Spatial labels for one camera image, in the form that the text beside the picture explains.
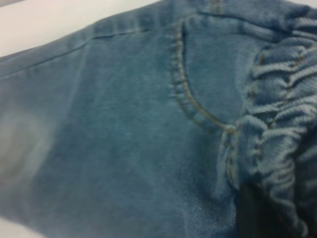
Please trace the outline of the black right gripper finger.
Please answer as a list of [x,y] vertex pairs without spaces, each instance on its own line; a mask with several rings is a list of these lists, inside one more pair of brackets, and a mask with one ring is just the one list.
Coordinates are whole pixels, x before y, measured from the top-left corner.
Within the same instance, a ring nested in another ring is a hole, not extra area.
[[239,238],[301,237],[254,183],[243,183],[239,188],[235,222]]

